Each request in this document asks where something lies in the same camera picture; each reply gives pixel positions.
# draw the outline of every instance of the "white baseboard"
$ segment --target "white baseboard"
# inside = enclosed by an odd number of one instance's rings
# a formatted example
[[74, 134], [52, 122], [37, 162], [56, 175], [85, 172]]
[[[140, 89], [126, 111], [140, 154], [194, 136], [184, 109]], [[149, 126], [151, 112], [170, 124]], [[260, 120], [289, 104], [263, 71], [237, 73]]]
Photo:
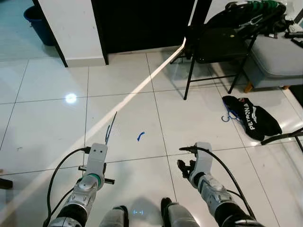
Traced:
[[66, 59], [68, 67], [103, 66], [104, 58], [69, 58]]

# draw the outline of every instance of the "small blue object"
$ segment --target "small blue object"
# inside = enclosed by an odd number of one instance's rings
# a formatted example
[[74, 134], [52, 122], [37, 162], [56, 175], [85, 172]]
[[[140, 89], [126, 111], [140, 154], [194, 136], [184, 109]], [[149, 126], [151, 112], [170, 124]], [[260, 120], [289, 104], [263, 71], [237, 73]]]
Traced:
[[139, 142], [139, 140], [140, 140], [140, 137], [141, 137], [143, 134], [145, 134], [145, 132], [141, 132], [140, 135], [138, 136], [138, 138], [137, 138], [138, 142]]

